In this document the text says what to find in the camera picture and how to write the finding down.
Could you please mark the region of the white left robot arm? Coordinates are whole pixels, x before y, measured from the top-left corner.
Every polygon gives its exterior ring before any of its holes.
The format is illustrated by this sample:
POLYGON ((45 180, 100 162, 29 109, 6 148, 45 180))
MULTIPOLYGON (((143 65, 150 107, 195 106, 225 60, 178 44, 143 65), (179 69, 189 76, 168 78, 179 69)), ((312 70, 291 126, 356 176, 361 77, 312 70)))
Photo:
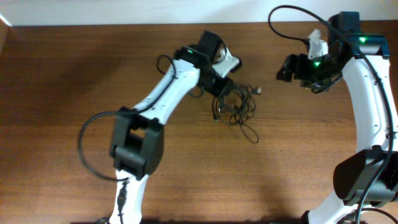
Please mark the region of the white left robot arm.
POLYGON ((215 97, 226 93, 233 83, 228 73, 240 65, 220 36, 204 31, 197 44, 174 53, 164 77, 145 99, 131 110, 118 111, 109 150, 118 182, 109 223, 141 222, 146 183, 162 158, 170 115, 195 87, 215 97))

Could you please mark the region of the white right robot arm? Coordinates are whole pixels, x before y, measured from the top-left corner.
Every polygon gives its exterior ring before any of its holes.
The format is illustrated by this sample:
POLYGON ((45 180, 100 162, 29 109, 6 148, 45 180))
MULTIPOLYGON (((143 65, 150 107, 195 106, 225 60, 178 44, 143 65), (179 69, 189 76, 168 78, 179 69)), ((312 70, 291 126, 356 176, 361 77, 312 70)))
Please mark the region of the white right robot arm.
POLYGON ((338 164, 333 191, 301 223, 359 223, 363 212, 380 212, 397 201, 397 111, 391 91, 390 51, 386 38, 361 31, 357 12, 341 12, 303 40, 307 54, 289 55, 277 73, 285 82, 299 80, 314 94, 344 80, 351 96, 357 146, 338 164))

